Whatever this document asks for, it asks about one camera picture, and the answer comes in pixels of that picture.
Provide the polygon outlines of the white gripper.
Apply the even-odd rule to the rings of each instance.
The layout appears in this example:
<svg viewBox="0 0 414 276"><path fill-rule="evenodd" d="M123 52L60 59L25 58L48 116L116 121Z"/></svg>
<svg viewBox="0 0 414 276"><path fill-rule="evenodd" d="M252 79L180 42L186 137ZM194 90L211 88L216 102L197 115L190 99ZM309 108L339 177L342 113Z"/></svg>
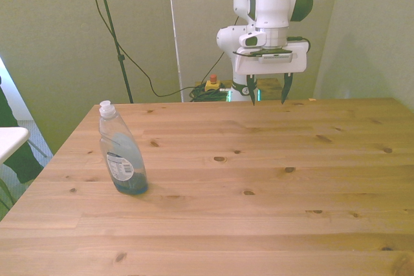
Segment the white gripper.
<svg viewBox="0 0 414 276"><path fill-rule="evenodd" d="M246 86L252 104L256 103L257 88L254 74L284 73L284 85L281 91L281 103L286 101L293 81L293 73L303 72L307 68L307 41L289 41L279 50L266 52L262 48L239 48L235 54L234 70L237 74L247 75Z"/></svg>

